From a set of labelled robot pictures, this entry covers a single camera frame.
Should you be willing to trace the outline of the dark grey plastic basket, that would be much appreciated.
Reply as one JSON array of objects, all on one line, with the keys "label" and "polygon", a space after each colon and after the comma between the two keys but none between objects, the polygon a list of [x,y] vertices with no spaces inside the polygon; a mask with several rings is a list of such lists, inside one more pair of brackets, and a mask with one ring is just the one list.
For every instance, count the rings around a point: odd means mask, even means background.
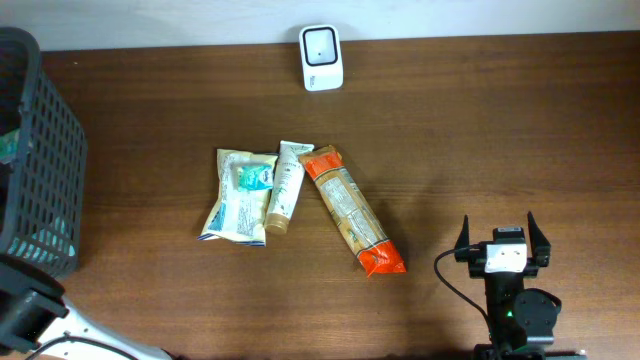
[{"label": "dark grey plastic basket", "polygon": [[1,162],[1,251],[15,236],[26,239],[57,218],[72,231],[76,256],[38,263],[63,279],[78,265],[85,167],[82,125],[42,67],[35,38],[25,30],[1,30],[1,136],[20,129],[15,159]]}]

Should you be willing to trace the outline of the teal Kleenex tissue pack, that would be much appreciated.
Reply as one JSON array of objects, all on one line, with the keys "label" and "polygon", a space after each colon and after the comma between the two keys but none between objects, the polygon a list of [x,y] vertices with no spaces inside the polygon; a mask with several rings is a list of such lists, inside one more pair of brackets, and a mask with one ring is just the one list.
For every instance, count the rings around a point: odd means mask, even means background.
[{"label": "teal Kleenex tissue pack", "polygon": [[240,191],[253,192],[273,188],[273,166],[269,164],[247,164],[236,168],[237,187]]}]

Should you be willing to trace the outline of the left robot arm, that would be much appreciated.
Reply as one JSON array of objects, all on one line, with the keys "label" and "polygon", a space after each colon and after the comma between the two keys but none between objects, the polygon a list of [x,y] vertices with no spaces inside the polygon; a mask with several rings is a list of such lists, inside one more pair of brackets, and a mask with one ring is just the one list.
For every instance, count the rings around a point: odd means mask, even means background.
[{"label": "left robot arm", "polygon": [[91,320],[40,269],[1,257],[1,354],[60,359],[170,360],[159,348],[135,342]]}]

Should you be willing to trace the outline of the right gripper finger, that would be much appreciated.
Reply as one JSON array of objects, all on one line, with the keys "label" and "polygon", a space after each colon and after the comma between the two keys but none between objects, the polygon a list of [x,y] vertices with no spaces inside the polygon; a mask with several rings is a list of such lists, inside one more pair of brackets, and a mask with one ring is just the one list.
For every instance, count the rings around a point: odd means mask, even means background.
[{"label": "right gripper finger", "polygon": [[527,213],[527,221],[533,259],[536,263],[549,263],[551,244],[538,227],[531,211]]},{"label": "right gripper finger", "polygon": [[467,215],[464,216],[463,224],[461,232],[455,243],[455,250],[462,250],[467,248],[470,245],[470,229],[469,229],[469,218]]}]

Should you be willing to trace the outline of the white barcode scanner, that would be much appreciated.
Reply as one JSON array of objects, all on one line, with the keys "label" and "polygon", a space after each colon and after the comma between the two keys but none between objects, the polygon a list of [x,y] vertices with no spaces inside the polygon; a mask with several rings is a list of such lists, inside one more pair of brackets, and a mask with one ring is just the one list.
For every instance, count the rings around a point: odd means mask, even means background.
[{"label": "white barcode scanner", "polygon": [[338,30],[328,24],[311,25],[299,32],[304,88],[309,92],[338,89],[344,66]]}]

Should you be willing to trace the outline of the white cream tube gold cap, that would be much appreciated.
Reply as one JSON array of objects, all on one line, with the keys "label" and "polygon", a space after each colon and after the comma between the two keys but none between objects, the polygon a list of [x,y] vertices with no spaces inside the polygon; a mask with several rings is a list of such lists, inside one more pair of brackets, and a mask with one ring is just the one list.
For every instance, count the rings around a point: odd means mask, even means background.
[{"label": "white cream tube gold cap", "polygon": [[265,219],[267,232],[276,235],[287,233],[305,175],[299,157],[313,150],[313,144],[280,142],[274,186]]}]

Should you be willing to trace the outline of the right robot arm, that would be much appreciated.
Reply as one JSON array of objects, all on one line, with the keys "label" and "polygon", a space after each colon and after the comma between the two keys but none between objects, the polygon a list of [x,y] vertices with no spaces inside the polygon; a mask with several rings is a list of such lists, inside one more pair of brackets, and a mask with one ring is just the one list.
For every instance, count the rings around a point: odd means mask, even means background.
[{"label": "right robot arm", "polygon": [[472,357],[498,359],[585,359],[582,352],[548,352],[562,301],[524,280],[535,278],[551,259],[551,244],[527,214],[528,227],[501,227],[492,239],[470,242],[469,220],[464,219],[454,246],[455,260],[465,263],[472,279],[484,281],[488,345],[474,347]]}]

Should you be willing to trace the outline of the beige snack bag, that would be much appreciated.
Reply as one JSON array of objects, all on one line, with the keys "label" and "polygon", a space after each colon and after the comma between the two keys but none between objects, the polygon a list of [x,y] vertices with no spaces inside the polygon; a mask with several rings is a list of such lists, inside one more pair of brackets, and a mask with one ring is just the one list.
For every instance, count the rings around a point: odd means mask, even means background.
[{"label": "beige snack bag", "polygon": [[218,149],[216,154],[218,196],[198,236],[200,241],[225,239],[247,246],[266,246],[264,222],[271,190],[246,192],[237,187],[236,168],[247,164],[269,164],[273,175],[278,156],[248,151]]}]

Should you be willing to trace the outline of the orange noodle packet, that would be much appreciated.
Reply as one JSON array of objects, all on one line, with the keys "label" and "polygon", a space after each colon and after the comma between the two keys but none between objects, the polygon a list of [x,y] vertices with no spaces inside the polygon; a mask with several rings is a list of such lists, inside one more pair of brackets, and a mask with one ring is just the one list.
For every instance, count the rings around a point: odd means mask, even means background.
[{"label": "orange noodle packet", "polygon": [[366,274],[405,273],[397,248],[352,178],[341,154],[328,145],[299,155],[346,244]]}]

